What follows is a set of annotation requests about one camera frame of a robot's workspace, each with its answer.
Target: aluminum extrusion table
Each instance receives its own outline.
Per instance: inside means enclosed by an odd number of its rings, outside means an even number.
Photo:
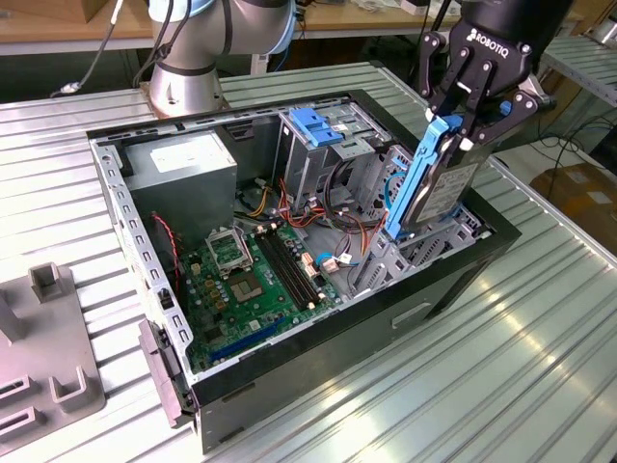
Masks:
[[[421,136],[414,94],[369,64],[223,81],[233,106],[363,88]],[[25,461],[201,461],[172,430],[139,347],[144,317],[84,130],[153,119],[138,91],[0,106],[0,279],[69,264],[102,377],[100,412],[10,453]],[[599,461],[617,450],[615,258],[497,164],[476,190],[523,233],[446,313],[208,460]]]
[[[547,47],[542,61],[617,106],[617,50],[586,37],[558,37]]]

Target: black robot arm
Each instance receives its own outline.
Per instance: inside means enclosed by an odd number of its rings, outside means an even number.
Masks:
[[[550,107],[533,70],[573,0],[472,0],[448,41],[432,31],[422,37],[418,89],[431,112],[447,116],[465,107],[461,139],[486,145]],[[449,45],[449,67],[437,75],[434,61]],[[511,104],[503,106],[512,93]],[[452,150],[459,144],[453,144]]]

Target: green motherboard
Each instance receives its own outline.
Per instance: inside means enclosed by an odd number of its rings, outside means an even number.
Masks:
[[[304,272],[301,255],[306,250],[295,231],[287,225],[279,228],[276,239],[284,243],[288,260]],[[205,370],[247,350],[277,334],[331,309],[340,303],[334,287],[321,275],[305,279],[319,295],[315,304],[298,307],[289,286],[280,278],[280,263],[268,262],[258,237],[247,234],[241,239],[253,259],[250,267],[221,273],[212,251],[206,245],[180,256],[186,269],[188,298],[186,317],[194,341],[187,354],[193,370]],[[217,242],[218,263],[242,257],[233,249],[233,238]]]

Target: expansion slot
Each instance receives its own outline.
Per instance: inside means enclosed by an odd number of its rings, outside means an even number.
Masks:
[[[226,345],[225,347],[220,348],[219,350],[215,350],[210,353],[210,361],[214,362],[215,360],[221,360],[225,357],[229,357],[234,355],[236,352],[246,349],[247,347],[265,340],[266,338],[270,338],[277,332],[277,328],[281,323],[285,321],[285,317],[279,318],[277,321],[272,323],[265,328],[262,328],[259,331],[255,331],[254,333],[249,334],[245,338],[241,340],[237,340],[236,342]]]
[[[281,280],[298,310],[304,311],[310,308],[310,305],[314,307],[314,304],[319,302],[317,291],[293,257],[289,255],[284,243],[276,235],[276,231],[258,232],[255,242],[268,259],[268,263]]]

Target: blue drive bay latch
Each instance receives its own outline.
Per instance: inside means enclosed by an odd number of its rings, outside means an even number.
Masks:
[[[289,116],[316,147],[325,147],[343,140],[343,136],[326,123],[326,118],[319,116],[312,108],[292,109]]]

